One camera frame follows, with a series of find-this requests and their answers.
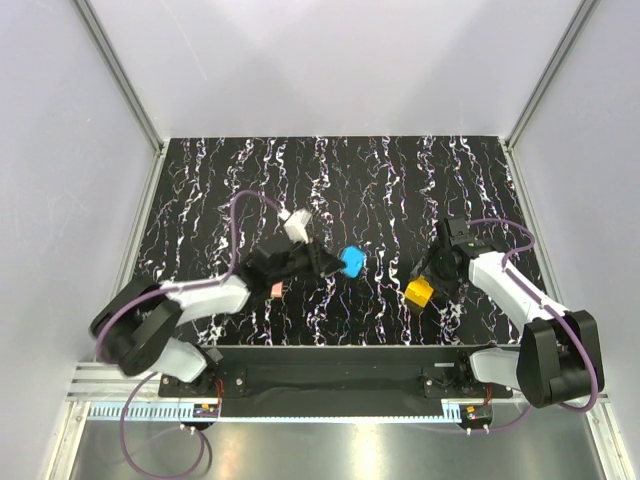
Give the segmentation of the blue folding extension socket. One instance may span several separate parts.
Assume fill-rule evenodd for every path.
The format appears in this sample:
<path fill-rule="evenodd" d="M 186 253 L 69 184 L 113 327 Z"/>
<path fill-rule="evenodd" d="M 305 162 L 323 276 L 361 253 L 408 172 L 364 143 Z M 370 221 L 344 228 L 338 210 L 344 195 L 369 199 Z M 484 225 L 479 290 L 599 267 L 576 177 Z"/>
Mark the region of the blue folding extension socket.
<path fill-rule="evenodd" d="M 347 278 L 357 278 L 366 263 L 365 253 L 354 245 L 349 245 L 340 254 L 343 263 L 341 272 Z"/>

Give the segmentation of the yellow socket cube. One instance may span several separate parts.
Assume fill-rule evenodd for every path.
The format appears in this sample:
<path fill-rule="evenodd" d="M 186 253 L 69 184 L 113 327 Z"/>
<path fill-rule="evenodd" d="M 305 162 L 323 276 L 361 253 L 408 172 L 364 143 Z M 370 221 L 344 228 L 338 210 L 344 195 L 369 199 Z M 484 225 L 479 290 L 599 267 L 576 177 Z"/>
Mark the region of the yellow socket cube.
<path fill-rule="evenodd" d="M 426 307 L 433 295 L 434 288 L 423 276 L 411 280 L 404 293 L 407 302 L 421 309 Z"/>

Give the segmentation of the pink plug adapter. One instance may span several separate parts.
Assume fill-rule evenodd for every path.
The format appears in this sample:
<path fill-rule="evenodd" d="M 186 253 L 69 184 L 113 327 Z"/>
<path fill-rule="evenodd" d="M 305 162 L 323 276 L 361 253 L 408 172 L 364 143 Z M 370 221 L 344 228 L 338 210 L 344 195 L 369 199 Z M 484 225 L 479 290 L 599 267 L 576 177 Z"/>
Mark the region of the pink plug adapter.
<path fill-rule="evenodd" d="M 272 285 L 270 291 L 270 297 L 272 299 L 282 299 L 286 293 L 286 285 L 283 282 L 278 282 Z"/>

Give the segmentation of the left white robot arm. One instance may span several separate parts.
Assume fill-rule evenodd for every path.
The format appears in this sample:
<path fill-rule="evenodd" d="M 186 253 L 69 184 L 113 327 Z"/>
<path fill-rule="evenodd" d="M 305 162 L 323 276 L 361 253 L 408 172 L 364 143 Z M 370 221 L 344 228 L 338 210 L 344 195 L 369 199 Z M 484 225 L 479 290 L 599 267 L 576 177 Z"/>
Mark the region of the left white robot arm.
<path fill-rule="evenodd" d="M 215 386 L 215 360 L 175 338 L 177 327 L 207 316 L 240 313 L 269 297 L 280 282 L 347 270 L 344 256 L 310 241 L 290 243 L 286 249 L 257 246 L 226 279 L 160 284 L 134 278 L 90 324 L 96 359 L 116 365 L 127 377 L 153 371 L 178 379 L 193 395 L 206 395 Z"/>

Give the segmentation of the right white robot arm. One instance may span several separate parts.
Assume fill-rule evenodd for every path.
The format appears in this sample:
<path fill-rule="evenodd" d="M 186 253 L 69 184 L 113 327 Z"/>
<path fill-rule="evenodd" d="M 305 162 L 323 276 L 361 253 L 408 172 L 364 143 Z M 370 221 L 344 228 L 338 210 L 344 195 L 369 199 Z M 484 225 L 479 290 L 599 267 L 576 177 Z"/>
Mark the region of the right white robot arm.
<path fill-rule="evenodd" d="M 454 384 L 466 396 L 488 385 L 521 392 L 535 408 L 560 405 L 586 413 L 605 386 L 596 319 L 572 311 L 536 287 L 512 263 L 511 252 L 471 231 L 473 221 L 444 217 L 437 237 L 412 270 L 406 301 L 420 309 L 448 301 L 464 285 L 487 295 L 520 334 L 516 351 L 483 347 L 465 356 Z"/>

